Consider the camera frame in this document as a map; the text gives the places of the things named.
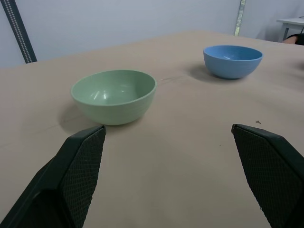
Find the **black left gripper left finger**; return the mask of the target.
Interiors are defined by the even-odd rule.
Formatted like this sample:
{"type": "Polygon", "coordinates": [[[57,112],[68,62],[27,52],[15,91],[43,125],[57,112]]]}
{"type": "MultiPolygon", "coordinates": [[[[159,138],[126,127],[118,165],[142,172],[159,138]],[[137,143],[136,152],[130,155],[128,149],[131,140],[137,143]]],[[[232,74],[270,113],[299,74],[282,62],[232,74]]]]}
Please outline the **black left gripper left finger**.
{"type": "Polygon", "coordinates": [[[82,228],[97,186],[105,126],[68,137],[33,177],[0,228],[82,228]]]}

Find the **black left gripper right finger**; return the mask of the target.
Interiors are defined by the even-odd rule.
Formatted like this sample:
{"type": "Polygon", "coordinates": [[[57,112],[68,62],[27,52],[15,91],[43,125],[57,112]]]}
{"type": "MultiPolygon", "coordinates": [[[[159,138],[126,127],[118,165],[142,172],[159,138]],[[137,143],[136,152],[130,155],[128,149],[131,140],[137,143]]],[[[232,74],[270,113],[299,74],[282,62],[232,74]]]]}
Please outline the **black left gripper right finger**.
{"type": "Polygon", "coordinates": [[[247,183],[271,228],[304,228],[304,157],[282,136],[234,124],[247,183]]]}

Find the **green bowl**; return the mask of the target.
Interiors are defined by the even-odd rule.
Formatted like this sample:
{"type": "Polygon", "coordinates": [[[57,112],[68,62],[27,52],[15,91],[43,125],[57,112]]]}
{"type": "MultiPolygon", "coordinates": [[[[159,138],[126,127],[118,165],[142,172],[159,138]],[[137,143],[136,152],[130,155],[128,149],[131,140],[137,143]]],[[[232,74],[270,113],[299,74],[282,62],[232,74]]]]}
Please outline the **green bowl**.
{"type": "Polygon", "coordinates": [[[141,118],[150,108],[157,81],[135,70],[110,70],[86,76],[71,88],[71,96],[90,120],[122,125],[141,118]]]}

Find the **blue bowl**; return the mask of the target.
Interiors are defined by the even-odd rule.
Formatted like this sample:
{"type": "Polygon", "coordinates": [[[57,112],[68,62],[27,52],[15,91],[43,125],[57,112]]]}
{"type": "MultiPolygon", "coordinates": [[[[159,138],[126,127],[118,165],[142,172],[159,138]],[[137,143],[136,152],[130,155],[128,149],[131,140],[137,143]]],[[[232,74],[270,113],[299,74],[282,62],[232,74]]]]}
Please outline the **blue bowl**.
{"type": "Polygon", "coordinates": [[[252,72],[263,59],[263,53],[249,47],[216,45],[203,50],[207,70],[223,79],[241,79],[252,72]]]}

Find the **person's arm in black sleeve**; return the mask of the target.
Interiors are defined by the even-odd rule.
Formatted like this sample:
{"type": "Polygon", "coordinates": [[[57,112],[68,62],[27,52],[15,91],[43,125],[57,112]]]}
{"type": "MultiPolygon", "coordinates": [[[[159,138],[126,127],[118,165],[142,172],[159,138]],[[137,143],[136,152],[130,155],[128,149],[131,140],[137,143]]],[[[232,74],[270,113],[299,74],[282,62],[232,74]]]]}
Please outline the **person's arm in black sleeve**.
{"type": "Polygon", "coordinates": [[[283,43],[304,46],[304,33],[293,34],[283,40],[283,43]]]}

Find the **white side table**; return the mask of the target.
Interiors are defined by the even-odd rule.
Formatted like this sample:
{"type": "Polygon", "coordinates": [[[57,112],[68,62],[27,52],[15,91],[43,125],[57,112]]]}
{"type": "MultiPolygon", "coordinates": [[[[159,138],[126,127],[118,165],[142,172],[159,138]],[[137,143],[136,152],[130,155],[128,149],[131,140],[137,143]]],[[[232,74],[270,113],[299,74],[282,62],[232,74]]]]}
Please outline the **white side table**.
{"type": "Polygon", "coordinates": [[[278,42],[282,42],[287,38],[290,29],[300,30],[301,33],[304,31],[304,16],[292,19],[278,19],[277,22],[282,24],[278,42]]]}

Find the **dark perforated wall strip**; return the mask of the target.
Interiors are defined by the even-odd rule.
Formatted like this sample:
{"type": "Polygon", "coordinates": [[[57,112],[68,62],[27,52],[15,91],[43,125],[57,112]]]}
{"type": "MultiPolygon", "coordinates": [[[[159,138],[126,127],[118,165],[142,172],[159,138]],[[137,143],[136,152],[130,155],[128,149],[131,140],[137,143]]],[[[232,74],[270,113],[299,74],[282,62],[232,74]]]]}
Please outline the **dark perforated wall strip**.
{"type": "Polygon", "coordinates": [[[25,63],[37,62],[35,52],[15,0],[0,0],[0,3],[2,4],[25,63]]]}

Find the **silver wall strip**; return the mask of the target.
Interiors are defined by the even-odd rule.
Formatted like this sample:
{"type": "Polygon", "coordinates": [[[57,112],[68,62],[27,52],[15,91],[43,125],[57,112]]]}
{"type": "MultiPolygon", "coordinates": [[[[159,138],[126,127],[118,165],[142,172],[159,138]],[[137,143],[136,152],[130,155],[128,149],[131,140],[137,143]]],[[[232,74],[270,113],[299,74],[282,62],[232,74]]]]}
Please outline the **silver wall strip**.
{"type": "Polygon", "coordinates": [[[239,36],[246,0],[240,0],[234,36],[239,36]]]}

